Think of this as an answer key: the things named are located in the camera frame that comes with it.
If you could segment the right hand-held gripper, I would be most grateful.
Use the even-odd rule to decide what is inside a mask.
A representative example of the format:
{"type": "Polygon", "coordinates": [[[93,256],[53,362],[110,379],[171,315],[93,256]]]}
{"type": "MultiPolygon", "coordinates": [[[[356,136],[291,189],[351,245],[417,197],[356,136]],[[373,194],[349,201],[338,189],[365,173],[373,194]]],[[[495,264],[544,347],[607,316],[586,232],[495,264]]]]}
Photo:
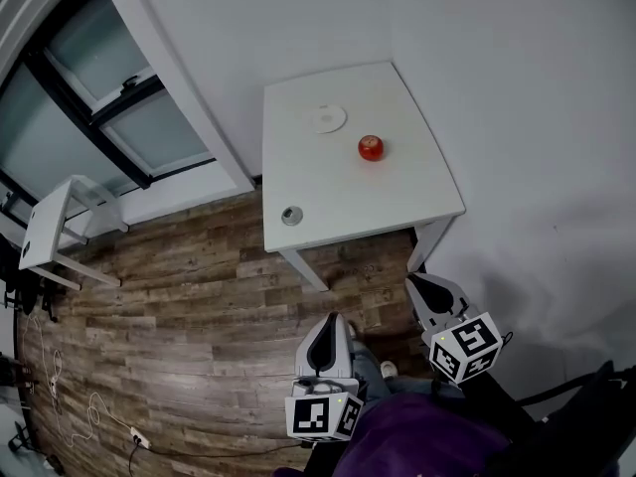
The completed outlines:
{"type": "MultiPolygon", "coordinates": [[[[468,308],[468,297],[458,284],[433,274],[412,272],[405,288],[423,332],[458,318],[468,308]]],[[[494,366],[503,337],[491,315],[483,313],[434,334],[428,347],[428,362],[459,385],[494,366]]]]}

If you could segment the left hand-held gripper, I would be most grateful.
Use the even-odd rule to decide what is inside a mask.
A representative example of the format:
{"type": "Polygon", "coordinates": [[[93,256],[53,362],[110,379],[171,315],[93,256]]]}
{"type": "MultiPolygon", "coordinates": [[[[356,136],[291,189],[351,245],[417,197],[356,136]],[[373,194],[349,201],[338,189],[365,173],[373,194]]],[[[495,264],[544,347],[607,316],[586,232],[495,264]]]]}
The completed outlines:
{"type": "Polygon", "coordinates": [[[337,312],[324,316],[304,337],[296,351],[295,370],[298,377],[308,378],[296,378],[285,399],[289,437],[301,441],[351,439],[365,404],[366,386],[352,378],[351,354],[349,326],[337,312]]]}

